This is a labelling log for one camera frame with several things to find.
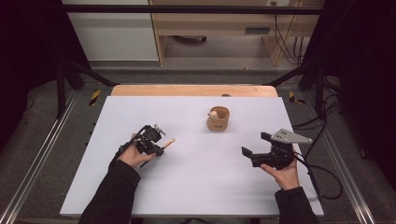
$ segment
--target tape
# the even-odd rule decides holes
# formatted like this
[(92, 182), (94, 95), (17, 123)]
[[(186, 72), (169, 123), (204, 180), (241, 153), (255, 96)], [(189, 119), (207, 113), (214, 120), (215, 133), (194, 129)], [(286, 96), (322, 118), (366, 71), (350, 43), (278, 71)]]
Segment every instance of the tape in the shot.
[(99, 94), (100, 94), (100, 91), (95, 91), (95, 92), (93, 93), (92, 98), (91, 98), (91, 100), (90, 100), (90, 105), (95, 105), (96, 100), (97, 100), (98, 97), (99, 97)]
[(297, 104), (300, 104), (300, 105), (305, 105), (305, 100), (297, 100), (297, 99), (294, 97), (294, 93), (293, 93), (292, 91), (289, 91), (289, 100), (290, 100), (292, 103), (297, 103)]

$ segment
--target hand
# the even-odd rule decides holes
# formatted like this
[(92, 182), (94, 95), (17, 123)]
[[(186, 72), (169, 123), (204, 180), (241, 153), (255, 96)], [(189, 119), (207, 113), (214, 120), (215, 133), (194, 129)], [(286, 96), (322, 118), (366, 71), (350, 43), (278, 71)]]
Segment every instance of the hand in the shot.
[(260, 166), (268, 175), (274, 177), (276, 183), (283, 189), (295, 189), (300, 187), (297, 175), (297, 160), (294, 160), (288, 167), (282, 170), (276, 170), (269, 165), (262, 164)]
[(129, 145), (125, 151), (119, 156), (119, 160), (127, 163), (128, 165), (136, 168), (138, 165), (145, 161), (151, 161), (157, 155), (155, 153), (149, 155), (140, 154), (135, 144)]

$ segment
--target white tabletop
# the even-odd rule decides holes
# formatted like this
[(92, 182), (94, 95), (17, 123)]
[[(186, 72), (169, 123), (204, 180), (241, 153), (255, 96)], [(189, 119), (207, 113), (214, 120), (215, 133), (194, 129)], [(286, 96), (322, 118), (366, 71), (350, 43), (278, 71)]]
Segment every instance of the white tabletop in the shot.
[[(207, 113), (216, 105), (230, 110), (227, 130), (213, 133)], [(261, 132), (292, 131), (279, 97), (109, 96), (68, 191), (61, 215), (79, 217), (92, 199), (120, 145), (144, 125), (158, 124), (176, 142), (138, 172), (137, 217), (278, 215), (274, 194), (279, 187), (260, 168), (253, 168), (241, 147), (266, 153), (270, 143)], [(302, 187), (316, 215), (323, 210), (306, 168), (298, 164)]]

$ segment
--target black sleeve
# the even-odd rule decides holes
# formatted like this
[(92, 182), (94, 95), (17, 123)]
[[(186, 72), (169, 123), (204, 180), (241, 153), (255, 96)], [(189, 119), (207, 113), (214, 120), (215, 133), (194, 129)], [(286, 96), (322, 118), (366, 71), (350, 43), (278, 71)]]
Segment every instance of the black sleeve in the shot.
[(134, 206), (134, 192), (140, 181), (137, 171), (115, 161), (85, 208), (78, 224), (128, 224)]
[(277, 207), (279, 208), (280, 224), (319, 223), (303, 188), (281, 189), (275, 194), (275, 198)]

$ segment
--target aluminum rail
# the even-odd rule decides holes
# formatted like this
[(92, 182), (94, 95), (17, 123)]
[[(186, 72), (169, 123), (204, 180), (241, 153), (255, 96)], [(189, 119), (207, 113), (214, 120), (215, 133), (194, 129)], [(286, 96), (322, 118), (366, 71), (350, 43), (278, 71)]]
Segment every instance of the aluminum rail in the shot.
[[(314, 116), (317, 115), (314, 103), (314, 96), (312, 93), (308, 93), (305, 95), (309, 108), (311, 109)], [(375, 219), (370, 211), (369, 206), (359, 190), (358, 185), (356, 184), (352, 173), (350, 173), (347, 168), (346, 163), (344, 162), (337, 145), (332, 140), (332, 136), (330, 132), (325, 128), (323, 132), (323, 142), (326, 145), (327, 151), (329, 152), (330, 158), (334, 165), (334, 168), (340, 178), (341, 183), (343, 184), (344, 190), (355, 210), (356, 216), (358, 217), (361, 224), (375, 224)]]
[(49, 131), (49, 134), (47, 135), (47, 138), (41, 146), (40, 150), (38, 151), (37, 155), (35, 156), (35, 160), (30, 166), (29, 171), (26, 173), (24, 179), (22, 180), (20, 186), (15, 192), (7, 208), (1, 214), (0, 224), (14, 223), (18, 213), (21, 210), (21, 207), (23, 206), (23, 203), (25, 202), (30, 190), (33, 187), (33, 184), (35, 183), (35, 180), (37, 179), (41, 171), (41, 168), (47, 160), (47, 157), (50, 154), (53, 145), (55, 144), (56, 139), (58, 138), (59, 133), (61, 132), (64, 123), (66, 122), (70, 111), (73, 108), (73, 105), (75, 104), (77, 96), (78, 91), (71, 92), (67, 101), (66, 110), (64, 111), (63, 115), (59, 119), (56, 119), (54, 124), (52, 125), (52, 128)]
[(197, 13), (197, 14), (276, 14), (322, 15), (338, 12), (323, 7), (236, 7), (236, 6), (169, 6), (169, 5), (40, 5), (45, 9), (84, 13)]

